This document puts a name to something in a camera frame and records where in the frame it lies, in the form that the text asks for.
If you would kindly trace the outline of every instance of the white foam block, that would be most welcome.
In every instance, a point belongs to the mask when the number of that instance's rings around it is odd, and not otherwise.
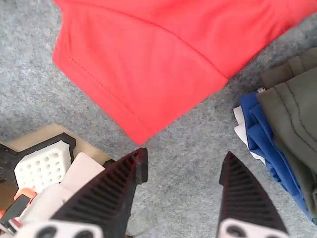
[[[103,166],[81,152],[76,156],[60,185],[75,193],[103,170]]]
[[[40,193],[62,180],[70,167],[69,145],[62,140],[25,156],[15,167],[19,189],[28,187]]]

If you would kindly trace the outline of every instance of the olive green fabric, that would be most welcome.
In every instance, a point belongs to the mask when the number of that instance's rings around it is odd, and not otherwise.
[[[258,93],[257,98],[274,133],[274,143],[285,155],[316,224],[317,67]]]
[[[311,48],[300,56],[289,59],[285,64],[265,71],[262,74],[264,88],[269,89],[279,83],[317,67],[317,48]]]
[[[289,166],[292,168],[293,174],[302,191],[306,208],[311,215],[313,222],[317,223],[317,175],[303,162],[296,158],[284,143],[277,136],[274,136],[274,144],[284,153]]]

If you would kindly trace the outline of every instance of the clothing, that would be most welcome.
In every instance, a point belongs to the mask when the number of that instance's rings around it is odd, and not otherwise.
[[[314,67],[317,67],[317,48],[311,48],[285,64],[267,70],[262,74],[262,82],[269,89]]]
[[[313,167],[316,165],[316,157],[306,156],[307,153],[314,154],[317,149],[313,123],[317,109],[316,77],[317,68],[312,68],[257,95],[274,131],[274,143],[285,154],[315,224],[317,174]]]
[[[245,122],[244,122],[244,117],[243,117],[241,106],[234,108],[233,109],[233,113],[234,113],[234,116],[236,117],[236,120],[238,122],[238,125],[236,127],[234,127],[234,131],[236,132],[238,137],[243,141],[243,143],[249,149],[248,140],[247,140],[247,133],[246,133],[246,125],[245,125]],[[258,159],[263,164],[265,164],[265,159],[262,156],[257,155],[257,154],[255,154],[255,153],[253,153],[251,151],[250,151],[250,153],[253,156],[253,158]]]
[[[138,144],[317,11],[316,0],[55,2],[54,63]]]
[[[317,67],[257,95],[285,146],[317,173]]]
[[[296,158],[281,139],[275,136],[273,140],[276,147],[285,155],[303,194],[306,209],[311,215],[313,222],[317,224],[317,175]]]
[[[274,144],[272,130],[265,118],[261,105],[257,101],[256,95],[257,92],[254,92],[240,98],[240,105],[246,123],[249,149],[265,158],[266,167],[271,176],[290,193],[294,201],[311,220],[312,218],[306,209],[303,194],[297,180],[288,161]]]

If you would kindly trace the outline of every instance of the gray carpet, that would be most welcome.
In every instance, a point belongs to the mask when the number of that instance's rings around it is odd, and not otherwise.
[[[119,158],[136,145],[52,64],[60,21],[50,0],[0,0],[0,140],[55,122]],[[218,176],[230,150],[269,193],[291,237],[317,238],[316,227],[235,135],[232,113],[241,95],[261,86],[261,71],[312,46],[317,46],[317,14],[275,40],[221,92],[144,145],[150,153],[150,179],[137,189],[130,234],[215,237],[222,191]]]

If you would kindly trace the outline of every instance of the orange object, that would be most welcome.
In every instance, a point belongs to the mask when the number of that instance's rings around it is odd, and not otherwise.
[[[54,63],[137,144],[317,11],[316,0],[55,2],[62,28]]]
[[[25,195],[28,198],[30,198],[30,201],[28,203],[28,205],[30,205],[30,203],[32,202],[33,198],[37,195],[37,193],[35,191],[33,191],[32,189],[25,187],[25,188],[17,191],[16,195],[13,198],[14,201],[16,201],[17,198],[19,196],[21,196],[21,195]]]
[[[0,219],[5,214],[5,210],[0,210]]]

